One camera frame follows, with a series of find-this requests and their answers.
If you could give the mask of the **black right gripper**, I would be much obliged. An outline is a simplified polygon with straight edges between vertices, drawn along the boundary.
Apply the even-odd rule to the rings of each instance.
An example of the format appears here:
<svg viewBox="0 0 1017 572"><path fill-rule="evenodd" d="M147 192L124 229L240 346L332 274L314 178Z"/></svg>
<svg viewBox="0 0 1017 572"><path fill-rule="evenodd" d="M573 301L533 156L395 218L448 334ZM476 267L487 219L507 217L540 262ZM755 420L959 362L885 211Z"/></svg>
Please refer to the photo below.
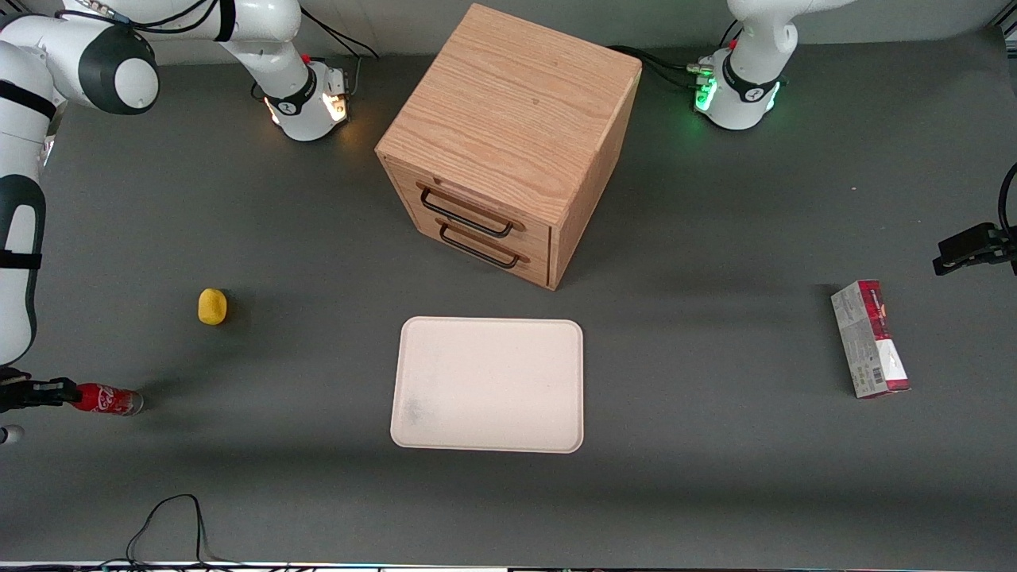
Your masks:
<svg viewBox="0 0 1017 572"><path fill-rule="evenodd" d="M33 391L40 393L33 396ZM32 374L2 367L1 369L1 413L29 407L59 407L63 404L79 404L79 386L70 379L34 381Z"/></svg>

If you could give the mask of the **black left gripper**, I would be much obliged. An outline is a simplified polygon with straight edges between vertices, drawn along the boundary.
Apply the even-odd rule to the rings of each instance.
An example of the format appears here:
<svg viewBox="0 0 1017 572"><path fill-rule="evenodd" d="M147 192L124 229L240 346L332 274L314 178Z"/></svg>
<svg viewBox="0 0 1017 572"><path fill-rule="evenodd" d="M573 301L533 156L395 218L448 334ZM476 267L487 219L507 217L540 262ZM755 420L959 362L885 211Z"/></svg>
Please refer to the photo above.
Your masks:
<svg viewBox="0 0 1017 572"><path fill-rule="evenodd" d="M938 243L940 258L934 258L934 274L945 276L970 265L1010 265L1017 274L1015 228L996 228L980 223Z"/></svg>

